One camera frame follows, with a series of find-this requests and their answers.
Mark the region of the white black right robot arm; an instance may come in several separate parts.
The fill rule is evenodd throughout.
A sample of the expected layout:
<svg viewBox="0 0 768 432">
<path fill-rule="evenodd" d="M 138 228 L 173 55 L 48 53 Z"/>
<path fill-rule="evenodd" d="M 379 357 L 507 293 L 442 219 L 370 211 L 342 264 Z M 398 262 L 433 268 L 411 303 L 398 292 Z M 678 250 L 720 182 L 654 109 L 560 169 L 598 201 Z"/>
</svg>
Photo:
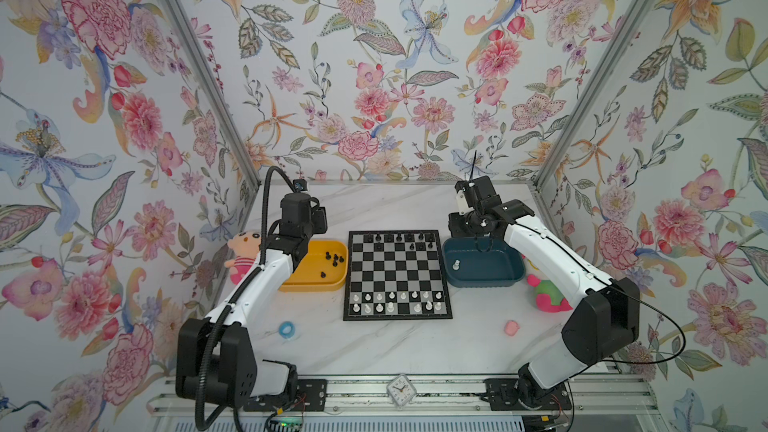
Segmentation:
<svg viewBox="0 0 768 432">
<path fill-rule="evenodd" d="M 641 301 L 633 281 L 615 280 L 580 257 L 522 201 L 504 202 L 488 176 L 459 180 L 455 191 L 449 230 L 503 240 L 532 260 L 572 308 L 558 341 L 519 369 L 519 391 L 548 393 L 637 340 Z"/>
</svg>

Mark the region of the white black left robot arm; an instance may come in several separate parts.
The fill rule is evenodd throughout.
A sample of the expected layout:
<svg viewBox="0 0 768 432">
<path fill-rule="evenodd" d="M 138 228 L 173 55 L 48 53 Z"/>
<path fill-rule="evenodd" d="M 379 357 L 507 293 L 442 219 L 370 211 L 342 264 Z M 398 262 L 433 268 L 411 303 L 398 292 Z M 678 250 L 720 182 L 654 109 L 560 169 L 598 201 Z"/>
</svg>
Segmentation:
<svg viewBox="0 0 768 432">
<path fill-rule="evenodd" d="M 328 228 L 319 200 L 296 179 L 280 202 L 281 217 L 262 231 L 247 230 L 228 242 L 225 268 L 234 290 L 202 319 L 189 319 L 178 336 L 175 390 L 198 415 L 219 414 L 260 399 L 286 407 L 298 394 L 293 364 L 261 359 L 249 328 L 307 255 L 311 238 Z"/>
</svg>

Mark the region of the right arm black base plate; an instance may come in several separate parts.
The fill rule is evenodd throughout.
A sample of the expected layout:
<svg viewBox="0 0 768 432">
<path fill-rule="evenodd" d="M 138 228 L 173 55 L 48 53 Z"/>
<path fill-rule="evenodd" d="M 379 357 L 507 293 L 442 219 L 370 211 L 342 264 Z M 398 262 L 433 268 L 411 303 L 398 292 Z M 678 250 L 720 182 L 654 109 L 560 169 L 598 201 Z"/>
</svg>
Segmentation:
<svg viewBox="0 0 768 432">
<path fill-rule="evenodd" d="M 515 377 L 488 378 L 484 380 L 482 399 L 492 411 L 570 411 L 573 409 L 571 393 L 565 383 L 542 389 L 535 381 L 524 380 L 522 385 Z"/>
</svg>

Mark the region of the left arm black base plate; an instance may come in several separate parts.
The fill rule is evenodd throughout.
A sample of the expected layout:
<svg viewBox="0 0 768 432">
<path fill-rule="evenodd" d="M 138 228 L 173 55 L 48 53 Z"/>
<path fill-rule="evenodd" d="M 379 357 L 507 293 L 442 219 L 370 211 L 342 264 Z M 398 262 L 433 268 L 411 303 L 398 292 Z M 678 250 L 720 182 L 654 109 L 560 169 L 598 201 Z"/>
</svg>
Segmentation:
<svg viewBox="0 0 768 432">
<path fill-rule="evenodd" d="M 324 412 L 328 381 L 326 379 L 298 379 L 289 383 L 287 390 L 278 395 L 251 397 L 245 412 L 273 413 L 297 410 L 298 412 Z"/>
</svg>

